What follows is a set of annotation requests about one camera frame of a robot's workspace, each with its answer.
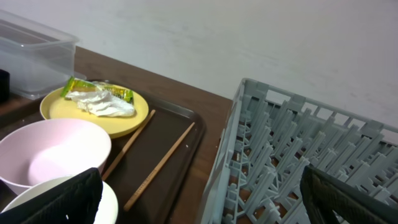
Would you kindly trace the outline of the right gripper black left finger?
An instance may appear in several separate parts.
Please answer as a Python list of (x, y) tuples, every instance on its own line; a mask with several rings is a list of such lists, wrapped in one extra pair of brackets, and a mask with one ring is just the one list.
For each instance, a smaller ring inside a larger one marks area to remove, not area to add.
[(62, 182), (1, 214), (1, 224), (93, 223), (103, 191), (97, 168)]

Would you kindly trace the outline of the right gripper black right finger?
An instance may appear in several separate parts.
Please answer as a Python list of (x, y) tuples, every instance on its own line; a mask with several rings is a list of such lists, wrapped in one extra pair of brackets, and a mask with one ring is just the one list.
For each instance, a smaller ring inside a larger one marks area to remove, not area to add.
[(397, 210), (354, 189), (312, 165), (300, 181), (302, 202), (311, 224), (397, 224)]

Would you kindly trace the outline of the white cup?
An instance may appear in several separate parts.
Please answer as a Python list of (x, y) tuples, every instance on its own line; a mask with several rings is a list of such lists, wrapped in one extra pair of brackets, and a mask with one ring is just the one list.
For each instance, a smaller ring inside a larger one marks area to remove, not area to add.
[[(35, 185), (11, 200), (5, 208), (1, 210), (1, 213), (23, 204), (71, 178), (72, 176), (59, 177)], [(116, 194), (106, 182), (103, 182), (101, 201), (98, 206), (98, 211), (96, 212), (94, 224), (115, 224), (118, 217), (118, 210)]]

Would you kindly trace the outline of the pink bowl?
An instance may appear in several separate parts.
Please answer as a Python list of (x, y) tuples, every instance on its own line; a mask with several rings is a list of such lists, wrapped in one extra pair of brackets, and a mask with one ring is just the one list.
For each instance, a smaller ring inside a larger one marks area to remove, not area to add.
[(82, 119), (48, 119), (21, 127), (1, 140), (1, 180), (15, 193), (89, 168), (102, 171), (111, 138)]

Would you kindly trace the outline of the white tissue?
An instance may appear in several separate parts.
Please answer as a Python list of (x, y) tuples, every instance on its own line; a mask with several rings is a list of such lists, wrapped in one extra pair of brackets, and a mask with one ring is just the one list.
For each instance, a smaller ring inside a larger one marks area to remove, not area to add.
[(71, 91), (66, 94), (65, 98), (75, 102), (78, 109), (95, 116), (129, 117), (136, 112), (132, 103), (128, 103), (106, 90)]

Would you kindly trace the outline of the green snack wrapper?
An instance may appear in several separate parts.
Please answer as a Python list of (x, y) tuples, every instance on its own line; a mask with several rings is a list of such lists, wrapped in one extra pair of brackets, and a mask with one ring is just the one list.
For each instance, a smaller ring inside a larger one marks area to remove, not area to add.
[(130, 89), (117, 87), (109, 83), (89, 82), (75, 77), (70, 77), (66, 85), (63, 87), (60, 96), (66, 97), (69, 92), (94, 92), (94, 91), (108, 91), (113, 96), (116, 96), (128, 103), (134, 102), (134, 94)]

